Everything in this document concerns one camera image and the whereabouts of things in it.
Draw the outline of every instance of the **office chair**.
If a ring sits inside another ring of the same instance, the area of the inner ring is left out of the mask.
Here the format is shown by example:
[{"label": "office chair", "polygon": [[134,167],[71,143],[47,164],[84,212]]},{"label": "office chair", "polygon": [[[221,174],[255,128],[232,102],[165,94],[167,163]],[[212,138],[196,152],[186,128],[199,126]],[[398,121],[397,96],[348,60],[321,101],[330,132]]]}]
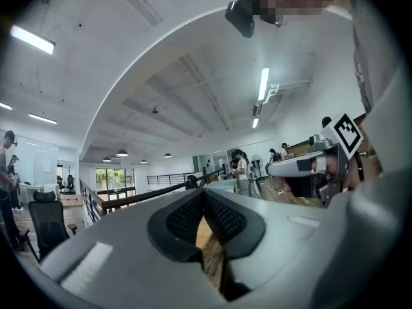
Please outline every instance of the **office chair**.
[{"label": "office chair", "polygon": [[67,177],[67,186],[66,188],[71,191],[75,188],[75,179],[73,178],[73,175],[69,175]]},{"label": "office chair", "polygon": [[186,185],[186,190],[189,189],[195,189],[198,187],[198,179],[195,177],[195,175],[189,175],[187,177],[187,185]]},{"label": "office chair", "polygon": [[[29,244],[30,250],[36,260],[40,262],[49,254],[57,245],[70,238],[63,219],[63,204],[55,201],[56,195],[52,192],[33,193],[34,201],[28,203],[28,210],[32,217],[34,229],[39,246],[40,259],[37,257],[33,247]],[[76,234],[77,226],[69,224],[69,229],[73,235]]]},{"label": "office chair", "polygon": [[57,183],[59,184],[60,193],[62,194],[65,186],[63,185],[63,178],[61,176],[57,177]]}]

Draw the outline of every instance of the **ceiling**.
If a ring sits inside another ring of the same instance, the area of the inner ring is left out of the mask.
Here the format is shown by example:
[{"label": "ceiling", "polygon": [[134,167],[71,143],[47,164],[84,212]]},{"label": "ceiling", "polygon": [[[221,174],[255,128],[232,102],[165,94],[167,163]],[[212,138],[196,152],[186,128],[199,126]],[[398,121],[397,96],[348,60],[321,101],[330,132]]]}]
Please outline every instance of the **ceiling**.
[{"label": "ceiling", "polygon": [[[196,1],[51,0],[43,5],[34,0],[17,24],[55,42],[55,52],[48,55],[10,38],[0,70],[0,102],[14,110],[1,109],[0,118],[18,120],[36,132],[51,130],[56,144],[79,148],[109,89],[136,57],[131,48]],[[83,160],[101,162],[126,149],[127,163],[137,163],[170,143],[249,129],[261,69],[270,67],[269,84],[310,79],[322,42],[339,34],[341,19],[325,13],[280,29],[256,22],[252,39],[222,27],[221,36],[188,47],[113,106]],[[221,20],[226,24],[223,14]],[[298,94],[280,91],[261,123],[281,117]],[[159,113],[152,113],[154,108]],[[29,112],[58,124],[29,120]]]}]

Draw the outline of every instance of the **white wall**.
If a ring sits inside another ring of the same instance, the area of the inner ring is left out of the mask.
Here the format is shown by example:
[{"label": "white wall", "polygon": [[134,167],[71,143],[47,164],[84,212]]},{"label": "white wall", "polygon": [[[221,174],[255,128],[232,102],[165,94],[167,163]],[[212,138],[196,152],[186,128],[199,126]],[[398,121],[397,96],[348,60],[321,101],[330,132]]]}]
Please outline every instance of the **white wall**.
[{"label": "white wall", "polygon": [[65,147],[80,147],[82,144],[82,138],[59,129],[58,124],[39,122],[28,117],[26,113],[13,114],[13,118],[10,118],[2,111],[0,113],[0,129],[11,129],[17,135]]},{"label": "white wall", "polygon": [[319,133],[321,120],[339,113],[356,118],[365,113],[354,74],[353,38],[332,37],[316,58],[313,82],[308,91],[295,95],[279,123],[282,142],[294,145]]},{"label": "white wall", "polygon": [[[4,134],[5,131],[0,130],[0,140],[3,139]],[[12,155],[16,155],[19,160],[14,166],[14,171],[19,174],[22,182],[57,183],[57,146],[17,134],[15,136],[18,145],[17,147],[12,145],[6,150],[6,165],[9,164]],[[46,171],[45,162],[50,163],[50,171]]]},{"label": "white wall", "polygon": [[259,142],[259,143],[254,143],[254,144],[249,144],[249,145],[244,145],[240,147],[240,149],[247,154],[247,158],[249,159],[249,162],[252,161],[252,157],[254,155],[260,156],[261,159],[261,174],[256,171],[256,176],[260,177],[262,176],[267,176],[265,166],[267,163],[269,163],[270,160],[270,149],[275,149],[277,152],[279,152],[279,146],[281,145],[280,141],[278,139],[274,140],[268,140],[264,142]]},{"label": "white wall", "polygon": [[57,152],[57,160],[60,162],[72,162],[76,161],[76,149],[70,147],[59,147]]},{"label": "white wall", "polygon": [[211,153],[198,156],[199,171],[203,171],[203,167],[206,167],[206,174],[214,171],[213,155]]}]

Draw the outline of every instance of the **person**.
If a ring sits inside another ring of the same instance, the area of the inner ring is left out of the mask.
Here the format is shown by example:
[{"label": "person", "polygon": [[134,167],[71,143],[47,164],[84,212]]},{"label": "person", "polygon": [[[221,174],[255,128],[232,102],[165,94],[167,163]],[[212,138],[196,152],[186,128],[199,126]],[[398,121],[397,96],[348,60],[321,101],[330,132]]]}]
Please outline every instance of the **person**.
[{"label": "person", "polygon": [[10,201],[10,193],[16,189],[17,182],[8,177],[6,170],[6,150],[14,144],[13,131],[7,131],[0,145],[0,209],[5,223],[5,229],[14,250],[23,250],[24,238],[15,224]]},{"label": "person", "polygon": [[293,153],[289,153],[287,149],[288,145],[286,143],[282,143],[282,151],[281,151],[281,158],[282,160],[292,158],[294,155]]},{"label": "person", "polygon": [[244,156],[244,152],[241,149],[237,149],[234,152],[236,159],[238,159],[238,168],[232,172],[232,175],[239,178],[240,194],[249,196],[249,179],[247,177],[247,161]]},{"label": "person", "polygon": [[270,149],[269,152],[270,152],[269,163],[271,163],[271,162],[276,162],[276,161],[278,161],[278,160],[281,159],[280,153],[277,153],[277,152],[275,151],[275,149]]},{"label": "person", "polygon": [[[354,70],[367,114],[362,127],[370,142],[373,142],[374,151],[380,153],[380,160],[375,156],[361,158],[364,179],[378,177],[384,170],[384,165],[387,172],[409,168],[409,163],[412,161],[412,153],[409,150],[409,144],[412,144],[412,133],[408,122],[412,116],[408,107],[411,97],[406,91],[411,85],[407,62],[394,43],[383,18],[378,15],[377,9],[370,0],[259,0],[259,2],[265,5],[267,10],[276,10],[281,15],[320,14],[330,5],[346,9],[351,13],[355,43]],[[390,124],[397,126],[387,127],[386,131],[396,138],[393,141],[382,141],[381,125]],[[391,151],[393,142],[405,143],[402,154],[398,154],[395,158],[393,155],[386,154]],[[316,171],[316,168],[317,162],[314,161],[312,169]],[[335,175],[336,157],[327,157],[326,168],[332,176]],[[357,169],[357,161],[352,158],[344,187],[355,189],[360,184]]]},{"label": "person", "polygon": [[230,161],[230,170],[237,169],[239,160],[236,158],[234,151],[232,152],[231,156],[232,156],[232,160]]},{"label": "person", "polygon": [[[17,178],[17,175],[14,171],[14,164],[18,161],[18,158],[15,154],[13,154],[12,159],[10,159],[10,163],[7,167],[7,172],[10,175]],[[17,188],[10,192],[10,200],[12,201],[12,210],[13,211],[23,211],[24,209],[20,206],[19,197],[17,195]]]}]

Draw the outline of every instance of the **wooden floor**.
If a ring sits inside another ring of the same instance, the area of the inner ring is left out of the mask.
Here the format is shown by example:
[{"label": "wooden floor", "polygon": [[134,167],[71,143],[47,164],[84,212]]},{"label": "wooden floor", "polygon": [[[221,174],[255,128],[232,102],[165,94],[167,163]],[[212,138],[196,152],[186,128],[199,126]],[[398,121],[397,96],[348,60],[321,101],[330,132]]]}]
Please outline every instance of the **wooden floor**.
[{"label": "wooden floor", "polygon": [[[80,232],[82,229],[84,229],[82,211],[82,207],[66,208],[63,210],[64,223],[66,225],[66,230],[69,236],[72,236],[73,233],[67,227],[68,224],[76,224],[76,232]],[[39,256],[39,247],[37,246],[37,238],[34,231],[33,221],[27,207],[25,207],[24,211],[22,212],[13,211],[13,215],[15,224],[17,225],[17,228],[19,228],[20,231],[26,231],[27,229],[30,230],[30,232],[28,233],[30,243],[32,243],[32,246],[37,256]],[[37,261],[27,245],[25,245],[24,252],[17,252],[17,255],[22,256],[29,262],[32,262],[34,265],[37,265]]]},{"label": "wooden floor", "polygon": [[202,218],[199,224],[198,235],[196,237],[196,247],[203,248],[206,245],[206,242],[208,242],[211,234],[211,228],[207,224],[205,218]]},{"label": "wooden floor", "polygon": [[60,201],[64,208],[66,207],[83,207],[83,197],[75,194],[61,194]]},{"label": "wooden floor", "polygon": [[289,203],[292,205],[319,207],[320,201],[317,198],[294,197],[283,191],[283,185],[278,178],[266,178],[259,182],[262,193],[261,199],[274,201],[276,203]]}]

